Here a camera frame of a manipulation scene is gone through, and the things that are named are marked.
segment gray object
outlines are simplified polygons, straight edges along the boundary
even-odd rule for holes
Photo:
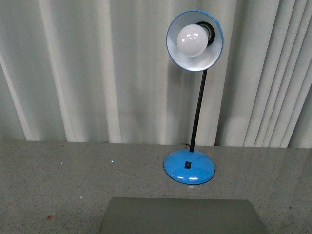
[[[110,201],[101,234],[267,234],[247,200],[121,198]]]

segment curtain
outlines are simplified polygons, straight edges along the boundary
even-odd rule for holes
[[[185,144],[200,72],[166,33],[218,19],[196,145],[312,147],[312,0],[0,0],[0,140]]]

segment black switch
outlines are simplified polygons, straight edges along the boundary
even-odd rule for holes
[[[186,161],[184,168],[185,169],[190,169],[191,168],[191,164],[192,164],[191,162]]]

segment white light bulb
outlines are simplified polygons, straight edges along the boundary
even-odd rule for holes
[[[181,29],[177,36],[177,47],[184,55],[195,57],[204,52],[208,44],[208,35],[202,26],[189,24]]]

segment bulb socket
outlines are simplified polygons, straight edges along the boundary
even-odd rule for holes
[[[209,33],[207,46],[211,45],[213,41],[215,40],[215,30],[212,27],[212,25],[204,21],[197,23],[197,25],[202,26],[203,28],[207,29]]]

